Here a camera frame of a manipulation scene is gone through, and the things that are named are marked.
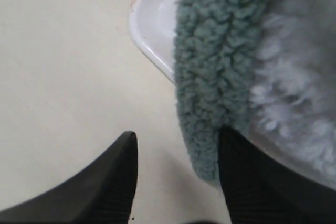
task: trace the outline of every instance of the green fuzzy slipper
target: green fuzzy slipper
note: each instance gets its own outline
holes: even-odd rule
[[[180,0],[175,82],[177,112],[196,174],[217,184],[219,129],[247,134],[249,89],[268,0]]]

